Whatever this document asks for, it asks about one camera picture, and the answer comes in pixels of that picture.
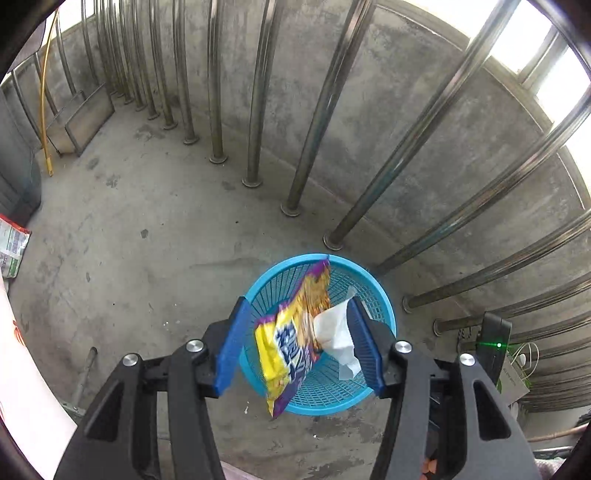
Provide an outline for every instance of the yellow snack bag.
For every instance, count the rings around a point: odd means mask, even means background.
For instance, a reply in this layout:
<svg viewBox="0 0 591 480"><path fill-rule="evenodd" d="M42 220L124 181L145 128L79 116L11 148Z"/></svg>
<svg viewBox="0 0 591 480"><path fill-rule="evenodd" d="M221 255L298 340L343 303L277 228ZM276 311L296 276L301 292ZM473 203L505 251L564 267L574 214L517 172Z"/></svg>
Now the yellow snack bag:
<svg viewBox="0 0 591 480"><path fill-rule="evenodd" d="M304 382L321 354L313 320L330 308L328 258L310 268L294 294L279 305L277 314L260 318L255 340L267 386L269 413L277 418Z"/></svg>

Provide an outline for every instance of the yellow hose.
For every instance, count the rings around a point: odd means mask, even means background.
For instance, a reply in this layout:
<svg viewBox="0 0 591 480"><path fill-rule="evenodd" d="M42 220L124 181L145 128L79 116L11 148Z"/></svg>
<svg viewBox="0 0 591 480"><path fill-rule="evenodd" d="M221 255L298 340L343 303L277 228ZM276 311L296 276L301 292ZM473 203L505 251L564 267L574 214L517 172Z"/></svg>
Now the yellow hose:
<svg viewBox="0 0 591 480"><path fill-rule="evenodd" d="M49 45L51 44L51 32L53 32L53 27L56 24L57 20L57 11L53 15L53 20L51 21L51 26L49 27L49 36L47 37L47 45L45 46L45 57L43 58L43 68L41 69L41 95L40 95L40 102L41 102L41 145L43 146L43 153L45 154L45 163L47 165L47 173L50 177L53 177L53 165L51 164L51 156L47 151L47 133L45 129L45 102L43 101L43 96L45 94L45 73L47 71L47 58L49 57Z"/></svg>

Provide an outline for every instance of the blue gripper pad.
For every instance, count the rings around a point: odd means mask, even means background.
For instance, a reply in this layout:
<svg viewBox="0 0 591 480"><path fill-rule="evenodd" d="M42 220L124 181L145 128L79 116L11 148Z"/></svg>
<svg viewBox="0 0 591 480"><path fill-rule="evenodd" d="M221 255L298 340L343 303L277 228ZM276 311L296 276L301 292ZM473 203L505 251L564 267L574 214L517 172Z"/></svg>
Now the blue gripper pad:
<svg viewBox="0 0 591 480"><path fill-rule="evenodd" d="M244 337L252 320L251 309L248 300L240 297L227 320L230 323L228 333L222 347L219 349L219 353L216 355L216 378L213 388L218 396L221 396L232 382L234 372L238 366L240 351L244 344Z"/></svg>
<svg viewBox="0 0 591 480"><path fill-rule="evenodd" d="M353 339L355 356L361 364L365 383L381 397L386 389L382 370L384 358L372 336L368 322L379 324L369 318L359 297L353 297L347 305L347 326Z"/></svg>

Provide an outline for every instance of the railing post base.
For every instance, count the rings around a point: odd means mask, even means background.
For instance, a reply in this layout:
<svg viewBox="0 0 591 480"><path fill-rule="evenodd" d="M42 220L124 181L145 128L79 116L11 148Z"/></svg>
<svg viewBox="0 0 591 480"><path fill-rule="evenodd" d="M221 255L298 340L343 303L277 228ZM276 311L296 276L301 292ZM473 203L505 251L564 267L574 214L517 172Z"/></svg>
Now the railing post base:
<svg viewBox="0 0 591 480"><path fill-rule="evenodd" d="M324 234L322 241L324 242L325 247L329 250L332 250L333 252L338 252L341 248L343 248L343 244L334 244L331 242L330 235L328 233Z"/></svg>
<svg viewBox="0 0 591 480"><path fill-rule="evenodd" d="M178 121L174 121L173 123L171 123L170 125L164 125L162 127L162 130L172 130L173 128L177 128L178 126Z"/></svg>
<svg viewBox="0 0 591 480"><path fill-rule="evenodd" d="M242 184L245 187L248 187L250 189L256 189L257 187L259 187L261 185L261 183L262 183L262 180L260 178L258 180L255 180L255 181L250 181L246 177L244 177L242 179Z"/></svg>
<svg viewBox="0 0 591 480"><path fill-rule="evenodd" d="M288 207L286 207L285 204L281 204L281 211L287 215L288 217L297 217L300 214L300 211L298 209L296 210L291 210Z"/></svg>
<svg viewBox="0 0 591 480"><path fill-rule="evenodd" d="M439 319L435 319L433 321L433 333L435 334L436 337L441 336L441 332L439 331L439 326L438 326L439 321L440 321Z"/></svg>
<svg viewBox="0 0 591 480"><path fill-rule="evenodd" d="M413 312L413 309L408 304L408 296L407 295L405 295L404 297L402 297L402 308L404 309L404 311L406 313L412 313Z"/></svg>
<svg viewBox="0 0 591 480"><path fill-rule="evenodd" d="M209 157L209 161L215 165L219 165L220 163L224 163L227 159L228 159L227 155L223 155L221 157L216 157L215 155L212 155L211 157Z"/></svg>
<svg viewBox="0 0 591 480"><path fill-rule="evenodd" d="M199 136L195 135L193 138L185 138L183 140L183 143L185 145L193 145L194 143L197 143L199 141Z"/></svg>

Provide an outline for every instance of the metal screw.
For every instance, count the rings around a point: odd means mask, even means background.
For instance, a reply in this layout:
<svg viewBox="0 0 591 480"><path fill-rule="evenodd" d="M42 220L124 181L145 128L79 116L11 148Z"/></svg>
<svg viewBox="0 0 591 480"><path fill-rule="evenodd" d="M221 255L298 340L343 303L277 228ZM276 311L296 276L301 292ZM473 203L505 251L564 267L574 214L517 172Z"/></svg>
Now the metal screw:
<svg viewBox="0 0 591 480"><path fill-rule="evenodd" d="M187 350L189 352L200 352L201 350L203 350L204 344L201 340L189 340L187 342Z"/></svg>
<svg viewBox="0 0 591 480"><path fill-rule="evenodd" d="M471 367L476 363L476 360L469 353L463 353L460 355L460 363L462 365L466 365L467 367Z"/></svg>
<svg viewBox="0 0 591 480"><path fill-rule="evenodd" d="M400 340L399 342L396 342L394 344L394 348L396 349L397 352L400 352L400 353L410 353L413 350L413 346L410 343L405 342L404 340Z"/></svg>
<svg viewBox="0 0 591 480"><path fill-rule="evenodd" d="M123 357L123 364L126 367L132 367L138 362L138 356L135 353L128 353Z"/></svg>

